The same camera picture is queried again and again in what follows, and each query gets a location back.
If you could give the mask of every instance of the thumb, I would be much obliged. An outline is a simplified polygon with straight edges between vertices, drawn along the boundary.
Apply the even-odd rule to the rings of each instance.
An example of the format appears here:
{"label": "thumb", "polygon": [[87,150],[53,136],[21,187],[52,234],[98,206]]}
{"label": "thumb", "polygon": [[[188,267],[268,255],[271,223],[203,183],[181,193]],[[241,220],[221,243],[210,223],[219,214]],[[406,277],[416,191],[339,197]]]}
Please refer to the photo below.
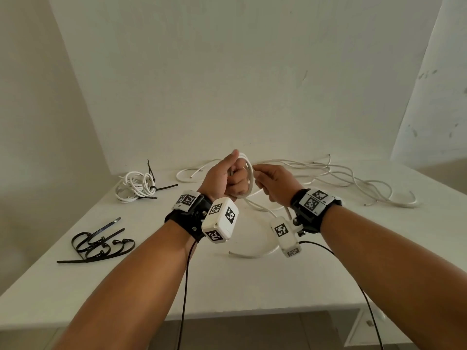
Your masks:
{"label": "thumb", "polygon": [[254,177],[258,182],[260,182],[266,188],[269,188],[274,182],[268,175],[260,171],[254,171]]}
{"label": "thumb", "polygon": [[237,161],[238,155],[240,152],[235,149],[230,155],[227,155],[221,162],[216,164],[216,166],[223,171],[227,171],[233,164]]}

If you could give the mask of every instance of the human arm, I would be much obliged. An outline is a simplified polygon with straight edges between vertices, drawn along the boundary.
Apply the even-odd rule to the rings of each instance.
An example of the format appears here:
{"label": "human arm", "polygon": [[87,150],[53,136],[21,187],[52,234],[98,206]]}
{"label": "human arm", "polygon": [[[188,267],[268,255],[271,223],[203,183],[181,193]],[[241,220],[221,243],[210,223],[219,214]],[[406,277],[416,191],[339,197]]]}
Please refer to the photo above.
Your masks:
{"label": "human arm", "polygon": [[[290,206],[303,187],[281,166],[254,166],[271,201]],[[321,234],[372,301],[420,348],[467,343],[467,274],[438,255],[344,207],[331,206]]]}
{"label": "human arm", "polygon": [[[209,170],[198,191],[213,201],[248,190],[245,161],[238,156],[234,150]],[[228,176],[229,168],[234,175]],[[145,349],[172,306],[194,243],[167,221],[108,274],[54,349]]]}

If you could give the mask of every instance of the person's left hand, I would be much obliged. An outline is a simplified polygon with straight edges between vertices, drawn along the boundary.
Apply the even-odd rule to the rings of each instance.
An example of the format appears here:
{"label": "person's left hand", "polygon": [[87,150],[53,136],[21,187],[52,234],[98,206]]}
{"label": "person's left hand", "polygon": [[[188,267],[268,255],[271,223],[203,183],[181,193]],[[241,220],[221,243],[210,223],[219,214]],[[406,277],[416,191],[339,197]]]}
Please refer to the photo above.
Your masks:
{"label": "person's left hand", "polygon": [[[236,196],[245,194],[248,191],[248,172],[245,169],[247,163],[243,158],[238,158],[239,154],[238,150],[233,150],[230,155],[212,167],[198,192],[207,196],[212,202],[224,196],[235,201]],[[234,172],[233,175],[228,175],[229,169]]]}

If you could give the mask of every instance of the qr code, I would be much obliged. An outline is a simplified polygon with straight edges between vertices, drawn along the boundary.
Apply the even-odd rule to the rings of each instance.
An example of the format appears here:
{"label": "qr code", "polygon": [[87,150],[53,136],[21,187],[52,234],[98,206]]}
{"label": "qr code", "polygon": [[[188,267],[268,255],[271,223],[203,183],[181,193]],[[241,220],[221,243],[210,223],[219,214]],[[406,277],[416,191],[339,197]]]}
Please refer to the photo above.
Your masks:
{"label": "qr code", "polygon": [[178,198],[178,200],[177,200],[177,202],[175,204],[181,203],[185,196],[186,196],[186,194],[180,195],[180,197]]}
{"label": "qr code", "polygon": [[217,205],[214,205],[212,208],[211,208],[211,211],[209,212],[209,215],[210,214],[217,214],[219,211],[220,211],[220,208],[222,207],[222,204],[217,204]]}
{"label": "qr code", "polygon": [[182,204],[190,206],[195,201],[195,197],[193,195],[187,194],[185,198],[182,200]]}
{"label": "qr code", "polygon": [[276,231],[278,237],[283,236],[289,232],[289,230],[287,229],[287,227],[285,227],[283,223],[281,223],[279,226],[274,227],[274,231]]}
{"label": "qr code", "polygon": [[312,195],[319,200],[323,200],[329,196],[321,190],[315,191]]}
{"label": "qr code", "polygon": [[308,198],[308,200],[306,201],[305,203],[305,207],[310,210],[311,212],[313,212],[316,207],[318,206],[319,204],[319,201],[313,199],[313,198]]}
{"label": "qr code", "polygon": [[234,218],[235,214],[233,213],[231,208],[227,208],[227,212],[225,213],[225,217],[227,217],[227,220],[230,221],[230,223],[234,223]]}
{"label": "qr code", "polygon": [[207,237],[211,239],[211,241],[220,241],[222,240],[222,236],[219,235],[218,231],[209,231],[206,232]]}
{"label": "qr code", "polygon": [[295,248],[295,249],[292,249],[290,252],[287,252],[287,255],[289,257],[291,257],[292,255],[295,255],[297,253],[299,253],[300,251],[298,250],[298,248]]}

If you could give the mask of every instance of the coiled white cable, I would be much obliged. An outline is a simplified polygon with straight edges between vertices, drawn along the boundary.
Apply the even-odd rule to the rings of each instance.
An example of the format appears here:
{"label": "coiled white cable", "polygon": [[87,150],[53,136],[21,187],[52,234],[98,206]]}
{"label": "coiled white cable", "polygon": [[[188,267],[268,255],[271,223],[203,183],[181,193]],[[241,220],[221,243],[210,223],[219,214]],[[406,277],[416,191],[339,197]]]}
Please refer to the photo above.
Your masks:
{"label": "coiled white cable", "polygon": [[128,172],[115,187],[115,196],[121,202],[132,202],[138,198],[152,197],[156,192],[154,178],[150,173]]}
{"label": "coiled white cable", "polygon": [[[263,161],[263,162],[260,162],[260,163],[279,163],[281,165],[288,166],[288,167],[293,168],[293,169],[320,170],[322,172],[319,173],[319,174],[316,174],[316,175],[312,175],[312,174],[294,175],[294,177],[296,177],[296,178],[310,178],[311,179],[308,182],[302,183],[302,185],[310,185],[315,181],[323,182],[323,183],[326,183],[326,184],[329,184],[329,185],[332,185],[332,186],[336,186],[336,187],[349,187],[351,185],[355,185],[355,187],[362,194],[364,194],[364,195],[366,195],[366,196],[368,196],[368,197],[370,197],[370,198],[372,198],[374,200],[370,204],[365,204],[365,206],[374,205],[378,201],[381,201],[381,202],[389,204],[389,205],[398,206],[398,207],[402,207],[402,208],[410,208],[410,209],[417,208],[418,206],[420,206],[420,203],[417,201],[417,198],[416,198],[415,194],[413,194],[411,191],[409,191],[409,193],[412,196],[412,201],[409,201],[409,202],[397,202],[397,201],[394,201],[394,200],[391,199],[392,195],[393,195],[393,190],[392,190],[392,187],[388,183],[383,182],[383,181],[379,181],[379,180],[363,180],[363,179],[357,178],[357,177],[355,177],[355,174],[354,174],[354,172],[353,172],[353,170],[351,168],[349,168],[347,166],[331,164],[331,159],[332,159],[331,155],[328,154],[328,156],[329,156],[329,158],[327,160],[327,163],[316,162],[316,161],[299,162],[299,161],[293,161],[293,160],[290,160],[290,159],[283,159],[283,158],[269,159],[269,160],[266,160],[266,161]],[[245,156],[245,154],[240,153],[239,158],[244,158],[247,161],[248,180],[249,180],[248,193],[243,195],[243,196],[239,196],[239,198],[243,198],[245,200],[245,202],[255,210],[269,212],[272,216],[277,217],[277,215],[274,213],[274,211],[278,211],[280,209],[283,209],[283,206],[279,206],[276,209],[271,209],[270,210],[270,209],[267,209],[266,207],[264,207],[264,206],[262,206],[262,205],[260,205],[260,204],[258,204],[256,202],[253,202],[253,201],[251,201],[249,199],[252,196],[258,194],[260,191],[262,191],[262,189],[259,189],[259,190],[255,191],[254,193],[251,193],[251,191],[253,189],[253,181],[254,181],[253,166],[251,165],[251,163],[249,162],[249,160]],[[215,162],[215,161],[220,161],[220,159],[219,158],[213,159],[213,160],[207,162],[206,164],[204,164],[203,166],[201,166],[200,168],[182,169],[176,174],[176,178],[177,178],[177,180],[179,182],[183,182],[183,183],[201,182],[203,180],[202,178],[195,180],[193,177],[198,172],[201,172],[203,170],[203,168],[206,167],[209,163]],[[347,172],[333,171],[332,170],[333,167],[346,169]],[[195,171],[190,176],[189,179],[183,179],[183,178],[179,177],[179,175],[182,172],[185,172],[185,171],[188,171],[188,170],[194,170]],[[337,183],[328,182],[328,181],[325,181],[325,180],[323,180],[321,178],[321,177],[324,177],[324,176],[327,176],[327,175],[333,176],[337,180],[339,180],[341,182],[344,182],[344,184],[337,184]],[[342,177],[342,175],[345,176],[345,177],[350,177],[351,179],[350,180],[346,179],[346,178]],[[381,190],[379,188],[377,188],[377,186],[374,183],[380,183],[380,184],[384,185],[385,187],[387,187],[388,188],[388,194],[387,195],[382,194]],[[287,212],[287,215],[288,215],[289,219],[292,219],[292,216],[290,214],[289,209],[286,209],[286,212]],[[271,253],[275,252],[278,248],[279,248],[279,246],[277,245],[276,247],[274,247],[270,251],[268,251],[266,253],[263,253],[263,254],[260,254],[260,255],[255,255],[255,256],[248,256],[248,255],[243,255],[243,254],[233,253],[233,252],[229,252],[229,254],[237,256],[237,257],[241,257],[241,258],[261,258],[261,257],[264,257],[264,256],[266,256],[268,254],[271,254]]]}

